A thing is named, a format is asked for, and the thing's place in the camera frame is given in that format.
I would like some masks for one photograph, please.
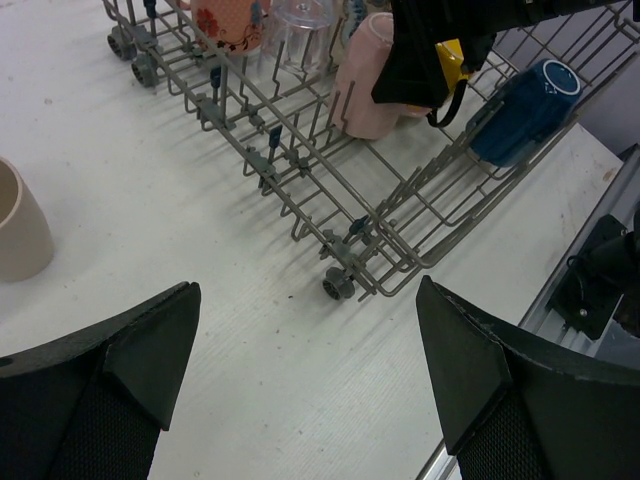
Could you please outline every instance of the rack wheel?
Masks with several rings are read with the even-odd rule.
[[[145,88],[151,88],[158,85],[158,67],[153,59],[146,53],[138,55],[131,64],[131,70],[136,80]]]
[[[118,27],[113,27],[111,33],[107,35],[107,43],[114,55],[120,60],[133,60],[136,58],[137,50],[135,44],[122,38]]]
[[[356,293],[356,287],[346,273],[336,267],[327,270],[325,278],[322,281],[322,288],[334,300],[342,300],[343,298],[351,298]]]

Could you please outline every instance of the pink cup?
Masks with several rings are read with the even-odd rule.
[[[376,104],[371,98],[392,44],[393,16],[374,13],[362,22],[347,45],[329,99],[331,121],[347,135],[377,140],[390,133],[398,121],[398,105]]]
[[[191,0],[179,5],[191,10],[193,21],[202,32],[232,55],[249,52],[260,45],[264,12],[270,0]],[[198,44],[206,49],[204,42]]]

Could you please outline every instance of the white table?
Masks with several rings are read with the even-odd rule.
[[[197,281],[200,327],[151,478],[413,479],[441,437],[418,279],[331,301],[317,243],[294,244],[232,149],[133,80],[110,27],[98,0],[0,0],[0,154],[57,244],[41,275],[0,286],[0,355]],[[618,167],[574,128],[430,273],[518,321]]]

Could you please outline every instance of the dishwasher rack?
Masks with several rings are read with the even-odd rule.
[[[238,152],[242,174],[253,179],[258,193],[279,199],[280,216],[292,219],[292,239],[313,236],[320,242],[320,258],[334,261],[322,281],[334,299],[353,297],[356,284],[362,288],[359,300],[377,293],[393,296],[420,271],[434,267],[635,60],[640,38],[625,18],[631,0],[622,8],[598,11],[596,20],[561,54],[554,50],[554,40],[574,16],[563,19],[550,38],[537,35],[536,27],[502,33],[496,47],[509,35],[521,35],[511,56],[534,45],[530,63],[545,57],[565,61],[586,93],[546,145],[524,162],[499,169],[468,149],[482,125],[466,126],[464,121],[517,72],[511,56],[500,48],[472,77],[450,127],[434,129],[424,119],[401,119],[389,137],[369,142],[346,136],[329,120],[338,103],[337,96],[330,97],[337,70],[333,61],[325,75],[294,75],[280,68],[284,45],[271,62],[255,53],[229,56],[174,0],[161,2],[162,11],[155,0],[140,5],[125,0],[122,7],[122,0],[103,3],[116,22],[107,37],[109,47],[132,62],[140,84],[166,84],[170,95],[181,97],[185,112],[195,116],[204,132],[222,135]],[[339,30],[338,25],[333,43]],[[618,53],[602,64],[601,50],[614,43]],[[342,116],[353,88],[338,112]]]

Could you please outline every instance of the blue cup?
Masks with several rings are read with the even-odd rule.
[[[536,63],[511,77],[467,123],[471,132],[503,103],[471,141],[471,150],[497,167],[525,160],[564,124],[581,94],[578,76],[564,63]]]

